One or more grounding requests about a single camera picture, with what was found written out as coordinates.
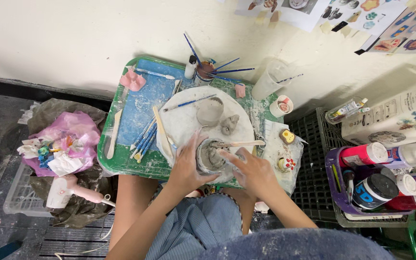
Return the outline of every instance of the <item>white wall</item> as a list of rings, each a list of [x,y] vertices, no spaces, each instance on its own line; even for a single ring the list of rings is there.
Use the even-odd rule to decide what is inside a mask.
[[[232,77],[255,81],[270,58],[305,75],[281,92],[295,107],[337,104],[363,89],[382,96],[416,84],[416,54],[354,53],[368,38],[356,33],[312,33],[279,22],[275,29],[234,15],[227,0],[0,1],[0,78],[113,96],[124,65],[142,54],[185,63],[197,52],[232,68],[256,67]]]

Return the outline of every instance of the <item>pink plastic bag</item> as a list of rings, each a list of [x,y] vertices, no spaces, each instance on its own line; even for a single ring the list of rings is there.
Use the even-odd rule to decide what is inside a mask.
[[[68,151],[69,157],[79,158],[84,162],[81,168],[73,172],[78,173],[92,166],[92,161],[97,156],[96,145],[99,143],[100,132],[89,115],[81,111],[75,111],[74,113],[63,112],[50,126],[29,137],[29,139],[32,138],[60,143],[61,149]],[[71,141],[76,139],[79,139],[82,149],[70,148]],[[35,169],[38,177],[56,176],[53,171],[40,168],[38,158],[23,159],[23,161]]]

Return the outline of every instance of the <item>pottery wheel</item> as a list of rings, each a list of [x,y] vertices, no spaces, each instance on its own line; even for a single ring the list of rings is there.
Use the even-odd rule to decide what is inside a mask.
[[[251,126],[250,118],[248,117],[245,110],[242,106],[235,101],[227,93],[211,87],[211,86],[200,86],[193,87],[181,91],[175,94],[171,99],[160,109],[160,117],[163,122],[163,127],[165,128],[166,134],[173,139],[176,146],[179,148],[182,145],[185,145],[190,137],[193,135],[195,130],[199,129],[202,125],[197,120],[197,110],[199,109],[200,104],[203,100],[200,100],[195,103],[191,103],[167,112],[163,112],[163,109],[171,107],[177,104],[185,103],[194,99],[199,99],[202,97],[210,96],[216,94],[222,102],[224,103],[224,112],[220,118],[220,122],[226,119],[227,117],[233,116],[235,114],[240,116],[239,121],[237,122],[237,127],[230,136],[225,136],[221,133],[221,126],[218,124],[215,127],[205,127],[201,130],[201,134],[208,135],[209,138],[219,138],[225,142],[234,142],[234,141],[254,141],[254,132],[253,127]],[[160,152],[165,156],[170,167],[174,165],[174,160],[176,159],[176,153],[173,151],[173,159],[170,160],[169,156],[165,154],[161,148],[160,140],[157,135],[157,147]],[[231,147],[231,153],[234,154],[240,147]],[[249,152],[253,151],[253,146],[245,147]],[[217,178],[212,183],[226,182],[232,179],[234,175],[232,174],[232,167],[227,166],[222,176]]]

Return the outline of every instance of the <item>purple basket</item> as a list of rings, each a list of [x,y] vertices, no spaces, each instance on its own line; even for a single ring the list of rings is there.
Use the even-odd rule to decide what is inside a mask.
[[[343,181],[343,173],[341,172],[340,168],[340,152],[346,148],[350,148],[351,146],[343,146],[341,148],[336,148],[333,150],[328,151],[327,155],[325,156],[325,169],[327,170],[327,177],[328,183],[330,186],[330,192],[333,200],[335,203],[346,213],[353,214],[353,215],[362,215],[362,216],[385,216],[385,215],[409,215],[414,212],[414,210],[410,211],[393,211],[393,210],[383,210],[382,212],[377,213],[365,213],[358,210],[355,206],[348,201],[348,194],[346,192],[346,186],[344,185]],[[335,173],[333,172],[333,165],[335,165],[335,169],[337,171],[338,180],[341,186],[341,192],[338,192],[337,182],[335,180]]]

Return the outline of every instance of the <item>hand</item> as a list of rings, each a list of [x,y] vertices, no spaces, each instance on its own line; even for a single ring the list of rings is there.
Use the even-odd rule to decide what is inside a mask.
[[[171,170],[166,187],[170,187],[173,192],[182,197],[219,177],[219,174],[202,176],[196,169],[195,151],[202,141],[207,138],[206,135],[200,136],[200,131],[197,131],[185,146],[177,149],[176,162]]]
[[[268,191],[275,188],[281,189],[268,160],[250,154],[243,147],[235,153],[238,156],[222,149],[216,151],[240,170],[240,172],[233,171],[235,178],[242,187],[252,192],[256,197],[264,199]]]

